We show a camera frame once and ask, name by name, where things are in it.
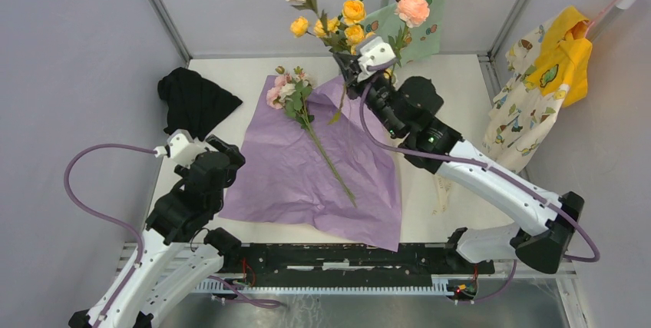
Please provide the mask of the yellow rose stem bunch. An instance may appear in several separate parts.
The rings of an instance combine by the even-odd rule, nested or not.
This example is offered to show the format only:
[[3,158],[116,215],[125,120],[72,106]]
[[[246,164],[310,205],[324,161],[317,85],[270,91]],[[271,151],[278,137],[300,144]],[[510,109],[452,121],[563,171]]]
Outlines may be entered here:
[[362,26],[367,16],[362,0],[346,0],[341,14],[332,18],[319,9],[316,0],[289,0],[288,3],[295,9],[310,10],[316,15],[314,22],[302,16],[296,18],[289,26],[293,36],[317,38],[333,54],[357,55],[357,47],[375,35]]

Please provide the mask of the small pink rose stem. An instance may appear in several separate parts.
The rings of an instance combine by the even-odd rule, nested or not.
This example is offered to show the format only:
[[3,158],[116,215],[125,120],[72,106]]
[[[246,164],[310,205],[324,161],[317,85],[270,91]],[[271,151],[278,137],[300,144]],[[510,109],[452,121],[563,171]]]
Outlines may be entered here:
[[287,70],[280,65],[274,69],[274,72],[276,77],[273,80],[273,86],[266,92],[266,103],[271,108],[282,110],[288,118],[297,122],[309,135],[318,152],[327,163],[329,170],[344,190],[346,197],[353,207],[357,207],[355,195],[346,185],[343,177],[326,153],[312,126],[315,116],[310,112],[308,106],[308,97],[313,92],[312,79],[300,66]]

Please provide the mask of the black cloth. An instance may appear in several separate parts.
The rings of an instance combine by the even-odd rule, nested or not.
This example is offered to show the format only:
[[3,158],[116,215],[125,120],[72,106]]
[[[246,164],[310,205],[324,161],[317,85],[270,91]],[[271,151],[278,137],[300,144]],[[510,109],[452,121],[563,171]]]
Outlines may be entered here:
[[171,135],[179,129],[204,141],[243,101],[196,71],[175,68],[157,83],[159,98],[167,104],[167,126]]

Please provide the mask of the large pink rose stem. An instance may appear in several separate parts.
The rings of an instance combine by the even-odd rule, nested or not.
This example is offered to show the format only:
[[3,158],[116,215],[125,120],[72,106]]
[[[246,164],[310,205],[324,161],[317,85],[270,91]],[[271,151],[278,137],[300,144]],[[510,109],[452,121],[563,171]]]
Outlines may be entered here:
[[398,34],[389,38],[389,44],[397,56],[397,64],[401,66],[402,50],[411,43],[411,30],[425,23],[430,15],[427,0],[396,0],[395,15],[403,22]]

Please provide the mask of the purple wrapping paper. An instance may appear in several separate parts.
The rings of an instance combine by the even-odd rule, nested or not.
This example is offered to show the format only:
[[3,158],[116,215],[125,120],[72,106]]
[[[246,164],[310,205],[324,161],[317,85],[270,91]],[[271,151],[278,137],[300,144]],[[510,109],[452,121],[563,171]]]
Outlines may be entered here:
[[342,97],[342,79],[308,98],[312,132],[261,93],[240,148],[245,164],[225,193],[229,220],[308,224],[357,243],[395,251],[402,195],[383,149],[385,129],[359,101]]

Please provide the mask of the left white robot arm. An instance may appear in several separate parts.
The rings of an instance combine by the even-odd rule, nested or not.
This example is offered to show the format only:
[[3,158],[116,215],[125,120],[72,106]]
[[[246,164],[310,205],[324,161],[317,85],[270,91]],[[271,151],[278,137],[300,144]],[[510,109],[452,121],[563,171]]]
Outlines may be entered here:
[[73,157],[64,171],[68,197],[84,212],[123,227],[136,238],[137,246],[107,292],[88,310],[68,321],[70,327],[156,327],[187,294],[211,274],[234,271],[241,262],[241,241],[223,228],[208,230],[188,261],[167,277],[163,273],[183,247],[206,229],[223,209],[224,191],[236,180],[246,163],[235,144],[214,135],[197,143],[185,130],[175,131],[165,145],[144,149],[145,154],[166,157],[176,167],[178,182],[160,197],[149,213],[144,229],[110,217],[83,204],[73,193],[73,166],[89,147]]

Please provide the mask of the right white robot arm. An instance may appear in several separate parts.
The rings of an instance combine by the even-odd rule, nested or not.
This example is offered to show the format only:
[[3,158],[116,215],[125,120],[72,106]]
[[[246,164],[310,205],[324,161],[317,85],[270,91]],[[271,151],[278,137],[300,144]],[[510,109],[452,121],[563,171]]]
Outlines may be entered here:
[[574,234],[586,233],[578,224],[585,204],[572,191],[546,191],[484,156],[461,133],[436,114],[444,104],[431,80],[408,78],[396,88],[385,77],[387,64],[365,66],[357,55],[333,55],[347,94],[359,98],[359,115],[370,110],[397,147],[374,144],[405,156],[417,168],[462,185],[512,219],[512,224],[483,230],[458,228],[448,239],[444,265],[454,273],[473,263],[516,260],[545,274],[554,274],[564,260]]

